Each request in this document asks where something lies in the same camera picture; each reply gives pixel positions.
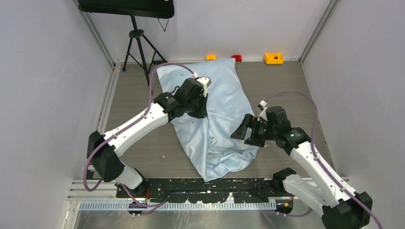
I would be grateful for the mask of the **light blue pillowcase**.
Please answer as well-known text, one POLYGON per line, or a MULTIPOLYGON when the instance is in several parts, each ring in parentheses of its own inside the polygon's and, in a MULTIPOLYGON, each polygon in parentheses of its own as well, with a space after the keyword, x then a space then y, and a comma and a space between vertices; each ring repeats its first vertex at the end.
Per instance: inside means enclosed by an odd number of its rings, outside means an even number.
POLYGON ((157 69, 164 92, 180 86, 191 72, 211 79, 208 87, 207 117, 196 119, 184 114, 172 120, 179 142, 204 181, 249 167, 258 147, 243 140, 231 139, 246 114, 253 114, 235 71, 235 59, 187 64, 184 68, 166 65, 157 69))

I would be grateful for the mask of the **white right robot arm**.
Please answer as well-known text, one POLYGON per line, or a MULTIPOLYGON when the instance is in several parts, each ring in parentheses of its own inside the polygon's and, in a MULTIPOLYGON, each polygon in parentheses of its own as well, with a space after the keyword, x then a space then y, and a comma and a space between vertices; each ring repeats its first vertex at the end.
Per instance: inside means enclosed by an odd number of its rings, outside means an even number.
POLYGON ((267 140, 274 141, 315 183, 312 185, 293 169, 285 168, 273 174, 273 191, 279 196, 289 193, 301 199, 321 217, 327 229, 360 229, 368 225, 372 198, 366 192, 357 192, 333 170, 306 132, 291 126, 281 106, 261 109, 258 117, 246 114, 230 137, 258 147, 264 147, 267 140))

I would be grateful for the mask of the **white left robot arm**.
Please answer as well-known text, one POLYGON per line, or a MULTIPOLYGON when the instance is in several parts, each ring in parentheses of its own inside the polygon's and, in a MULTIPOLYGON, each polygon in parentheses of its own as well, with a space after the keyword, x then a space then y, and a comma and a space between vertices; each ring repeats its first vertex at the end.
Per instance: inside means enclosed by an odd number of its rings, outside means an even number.
POLYGON ((102 181, 116 181, 128 188, 134 197, 146 193, 143 176, 121 161, 121 156, 154 129, 184 114, 202 119, 207 116, 208 77, 187 78, 174 92, 159 94, 150 105, 121 126, 104 134, 94 131, 88 140, 87 162, 102 181))

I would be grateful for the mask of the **small orange block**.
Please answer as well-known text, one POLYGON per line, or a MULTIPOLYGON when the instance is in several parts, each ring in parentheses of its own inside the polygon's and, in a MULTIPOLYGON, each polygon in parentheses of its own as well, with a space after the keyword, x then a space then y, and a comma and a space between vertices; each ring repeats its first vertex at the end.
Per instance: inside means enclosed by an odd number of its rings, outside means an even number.
POLYGON ((205 58, 206 61, 213 61, 216 60, 216 56, 215 55, 207 55, 205 58))

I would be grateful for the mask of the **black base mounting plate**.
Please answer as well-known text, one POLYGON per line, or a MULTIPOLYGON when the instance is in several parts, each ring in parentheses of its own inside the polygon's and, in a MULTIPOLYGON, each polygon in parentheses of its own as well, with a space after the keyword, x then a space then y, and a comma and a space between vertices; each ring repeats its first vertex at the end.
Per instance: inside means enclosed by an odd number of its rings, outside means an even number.
POLYGON ((135 189, 116 184, 117 198, 140 198, 154 203, 265 203, 271 199, 293 201, 291 194, 277 188, 271 178, 220 178, 205 182, 201 178, 147 178, 135 189))

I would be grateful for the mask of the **small red block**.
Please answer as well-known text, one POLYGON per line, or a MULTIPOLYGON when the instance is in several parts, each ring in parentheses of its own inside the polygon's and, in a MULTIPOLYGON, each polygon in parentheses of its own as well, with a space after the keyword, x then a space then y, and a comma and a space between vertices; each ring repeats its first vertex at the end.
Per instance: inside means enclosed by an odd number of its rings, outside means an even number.
POLYGON ((232 55, 231 58, 235 59, 236 62, 241 62, 243 60, 241 55, 232 55))

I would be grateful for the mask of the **yellow open box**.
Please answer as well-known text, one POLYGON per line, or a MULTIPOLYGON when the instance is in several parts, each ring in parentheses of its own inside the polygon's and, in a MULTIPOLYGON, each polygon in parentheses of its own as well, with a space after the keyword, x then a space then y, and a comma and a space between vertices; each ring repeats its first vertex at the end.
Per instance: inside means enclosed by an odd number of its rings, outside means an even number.
POLYGON ((281 53, 265 53, 264 60, 266 64, 283 64, 284 57, 281 53))

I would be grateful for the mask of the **black tripod stand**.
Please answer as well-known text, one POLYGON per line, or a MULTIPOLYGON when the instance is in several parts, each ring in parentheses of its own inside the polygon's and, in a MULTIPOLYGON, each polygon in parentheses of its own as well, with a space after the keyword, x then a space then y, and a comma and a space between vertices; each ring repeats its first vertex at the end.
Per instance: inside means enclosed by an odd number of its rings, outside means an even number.
POLYGON ((124 63, 122 66, 122 71, 125 72, 127 70, 128 61, 129 61, 129 59, 132 59, 138 66, 141 67, 141 69, 144 72, 147 85, 150 86, 149 73, 152 70, 152 66, 156 65, 156 64, 165 63, 165 62, 167 62, 167 60, 158 51, 158 49, 155 47, 155 45, 152 44, 150 39, 145 35, 144 30, 140 29, 138 27, 136 17, 134 15, 131 15, 130 17, 131 17, 131 23, 132 23, 133 29, 128 34, 129 42, 128 42, 128 47, 127 47, 124 63), (147 43, 147 45, 149 45, 149 47, 153 50, 152 58, 149 62, 147 61, 147 58, 145 56, 142 41, 145 41, 147 43), (131 52, 133 43, 136 44, 136 47, 138 49, 138 54, 140 57, 139 60, 131 52))

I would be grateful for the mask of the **black panel on tripod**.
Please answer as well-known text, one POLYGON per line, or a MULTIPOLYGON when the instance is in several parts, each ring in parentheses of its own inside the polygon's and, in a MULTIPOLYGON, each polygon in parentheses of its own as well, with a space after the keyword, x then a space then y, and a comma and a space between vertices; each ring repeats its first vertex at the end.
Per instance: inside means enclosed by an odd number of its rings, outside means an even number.
POLYGON ((174 16, 172 0, 79 0, 83 12, 118 14, 170 19, 174 16))

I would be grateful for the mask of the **aluminium rail at front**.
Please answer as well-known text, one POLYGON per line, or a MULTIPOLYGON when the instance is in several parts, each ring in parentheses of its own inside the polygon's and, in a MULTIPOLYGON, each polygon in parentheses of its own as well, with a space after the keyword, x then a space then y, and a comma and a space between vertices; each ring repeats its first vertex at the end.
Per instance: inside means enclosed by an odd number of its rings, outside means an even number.
MULTIPOLYGON (((315 185, 311 178, 303 178, 308 183, 315 185)), ((299 201, 298 197, 292 195, 293 201, 288 202, 284 199, 269 199, 265 203, 234 203, 228 199, 224 203, 202 203, 201 201, 193 204, 189 201, 185 203, 152 203, 150 200, 141 200, 140 198, 117 198, 116 182, 102 183, 92 192, 87 191, 81 181, 74 181, 68 194, 69 200, 80 200, 81 207, 85 210, 161 210, 161 211, 180 211, 180 210, 290 210, 294 203, 299 201)))

